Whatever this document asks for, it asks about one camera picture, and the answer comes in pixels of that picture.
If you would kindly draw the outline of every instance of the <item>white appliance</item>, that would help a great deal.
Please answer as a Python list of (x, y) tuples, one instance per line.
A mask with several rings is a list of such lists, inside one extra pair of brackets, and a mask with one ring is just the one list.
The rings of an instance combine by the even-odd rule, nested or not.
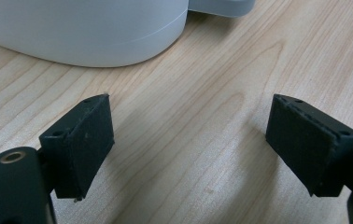
[(0, 0), (0, 46), (90, 67), (139, 63), (170, 46), (188, 10), (226, 17), (254, 0)]

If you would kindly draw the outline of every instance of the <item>black robot arm part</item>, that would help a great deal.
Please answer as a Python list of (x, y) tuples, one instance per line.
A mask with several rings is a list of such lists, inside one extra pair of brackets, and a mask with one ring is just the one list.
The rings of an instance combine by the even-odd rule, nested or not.
[(0, 153), (0, 224), (56, 223), (49, 194), (83, 199), (114, 145), (108, 95), (88, 98), (39, 136)]
[(346, 185), (353, 224), (353, 130), (302, 100), (276, 94), (266, 140), (310, 195), (337, 197)]

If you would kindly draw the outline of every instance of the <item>wooden table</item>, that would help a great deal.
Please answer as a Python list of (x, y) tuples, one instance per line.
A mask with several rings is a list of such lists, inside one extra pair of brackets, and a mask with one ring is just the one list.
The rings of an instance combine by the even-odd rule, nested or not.
[(347, 223), (310, 197), (264, 139), (274, 93), (353, 128), (353, 1), (258, 0), (240, 19), (191, 13), (146, 62), (85, 68), (0, 47), (0, 152), (108, 92), (116, 145), (87, 198), (53, 196), (59, 223)]

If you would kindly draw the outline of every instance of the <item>screw hole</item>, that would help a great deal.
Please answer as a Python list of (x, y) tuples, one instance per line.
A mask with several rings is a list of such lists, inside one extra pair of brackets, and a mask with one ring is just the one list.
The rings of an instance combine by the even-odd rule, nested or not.
[(62, 135), (64, 132), (63, 131), (56, 131), (56, 132), (54, 132), (52, 135), (53, 136), (60, 136), (60, 135)]
[(15, 161), (19, 161), (24, 157), (25, 157), (25, 152), (23, 151), (10, 152), (1, 158), (1, 162), (3, 164), (8, 164)]
[(346, 132), (346, 131), (340, 131), (340, 134), (342, 134), (342, 135), (351, 135), (351, 133)]

